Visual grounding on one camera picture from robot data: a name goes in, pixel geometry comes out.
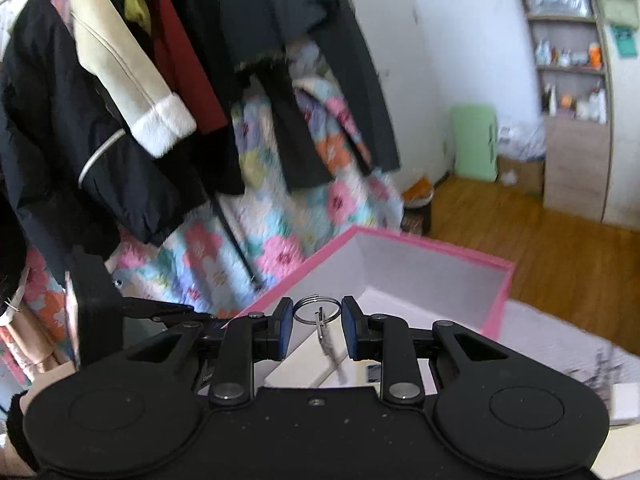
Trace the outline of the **pink cardboard box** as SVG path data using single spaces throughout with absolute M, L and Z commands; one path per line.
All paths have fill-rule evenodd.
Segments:
M 387 313 L 409 326 L 429 328 L 451 320 L 489 338 L 500 332 L 514 265 L 473 249 L 392 231 L 353 226 L 301 263 L 265 292 L 248 312 L 271 313 L 283 297 L 319 295 L 340 300 L 354 297 L 364 313 Z M 310 322 L 316 306 L 302 307 L 293 327 L 288 355 L 314 334 Z M 255 385 L 282 362 L 255 366 Z M 348 356 L 317 388 L 378 388 L 380 367 Z

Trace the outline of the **white patterned bed sheet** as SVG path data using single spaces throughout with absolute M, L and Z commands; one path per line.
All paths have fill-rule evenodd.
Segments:
M 514 300 L 506 303 L 498 341 L 593 388 L 611 428 L 592 471 L 601 479 L 639 477 L 638 356 Z

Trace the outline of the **floral quilt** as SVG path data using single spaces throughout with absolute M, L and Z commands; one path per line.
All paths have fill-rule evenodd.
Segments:
M 206 200 L 158 246 L 119 230 L 120 243 L 104 260 L 127 295 L 233 314 L 255 300 L 256 283 L 279 283 L 349 226 L 398 227 L 400 198 L 390 178 L 364 176 L 352 162 L 328 184 L 288 192 L 266 100 L 235 110 L 233 134 L 242 194 Z

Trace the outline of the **black hanging coat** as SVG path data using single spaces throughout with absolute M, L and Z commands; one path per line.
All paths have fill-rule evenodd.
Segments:
M 1 69 L 1 170 L 30 244 L 62 282 L 74 247 L 108 259 L 126 228 L 158 246 L 218 194 L 240 195 L 230 128 L 150 155 L 108 109 L 50 0 L 27 0 Z

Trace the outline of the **cream flat box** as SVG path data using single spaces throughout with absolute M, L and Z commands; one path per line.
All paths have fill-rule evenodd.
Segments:
M 329 358 L 316 334 L 304 339 L 266 378 L 269 388 L 317 388 L 333 374 L 347 356 L 345 338 L 336 325 L 329 326 L 335 361 Z

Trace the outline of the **cream fleece jacket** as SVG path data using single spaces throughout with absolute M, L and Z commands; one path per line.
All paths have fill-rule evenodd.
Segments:
M 140 47 L 111 0 L 70 0 L 80 65 L 99 79 L 132 136 L 165 156 L 196 130 L 186 104 Z

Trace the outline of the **small waste bin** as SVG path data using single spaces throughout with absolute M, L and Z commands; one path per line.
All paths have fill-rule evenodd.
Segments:
M 401 229 L 407 233 L 427 236 L 432 228 L 432 201 L 434 186 L 427 176 L 415 180 L 401 193 L 404 215 Z

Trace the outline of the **brown cardboard box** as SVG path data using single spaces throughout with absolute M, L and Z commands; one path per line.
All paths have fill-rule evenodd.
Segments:
M 544 160 L 522 160 L 499 156 L 498 181 L 508 188 L 541 196 L 544 194 Z

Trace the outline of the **red hanging garment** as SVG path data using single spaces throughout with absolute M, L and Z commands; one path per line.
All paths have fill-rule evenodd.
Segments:
M 149 9 L 156 68 L 171 91 L 186 104 L 198 130 L 209 133 L 224 128 L 228 118 L 171 0 L 151 0 Z

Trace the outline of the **plastic bag of packages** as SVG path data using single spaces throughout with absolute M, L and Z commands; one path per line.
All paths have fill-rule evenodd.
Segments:
M 533 162 L 546 157 L 546 132 L 542 122 L 502 122 L 498 125 L 498 154 Z

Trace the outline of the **dark hanging garment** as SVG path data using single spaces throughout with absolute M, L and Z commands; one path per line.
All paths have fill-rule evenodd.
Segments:
M 363 174 L 400 166 L 378 73 L 350 0 L 218 0 L 233 68 L 257 80 L 271 106 L 285 184 L 291 191 L 332 179 L 295 90 L 316 100 L 336 86 L 346 104 L 346 145 Z

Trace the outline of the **wooden shelf cabinet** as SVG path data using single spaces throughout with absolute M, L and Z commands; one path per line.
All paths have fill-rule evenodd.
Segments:
M 522 0 L 546 132 L 544 206 L 604 218 L 610 180 L 610 70 L 597 0 Z M 589 66 L 597 42 L 602 68 Z

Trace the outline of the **orange jar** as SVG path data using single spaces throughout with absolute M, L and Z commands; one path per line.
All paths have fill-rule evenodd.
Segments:
M 597 42 L 592 42 L 588 47 L 589 66 L 594 70 L 602 68 L 602 51 L 601 46 Z

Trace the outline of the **teal hanging organizer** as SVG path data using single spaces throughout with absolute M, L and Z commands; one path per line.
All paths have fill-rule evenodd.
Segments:
M 620 58 L 636 58 L 639 55 L 637 31 L 633 27 L 612 25 L 611 32 Z

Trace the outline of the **light wood wardrobe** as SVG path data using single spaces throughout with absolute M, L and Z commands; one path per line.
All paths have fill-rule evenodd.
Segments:
M 612 76 L 613 153 L 604 222 L 639 229 L 639 55 L 621 56 L 605 29 Z

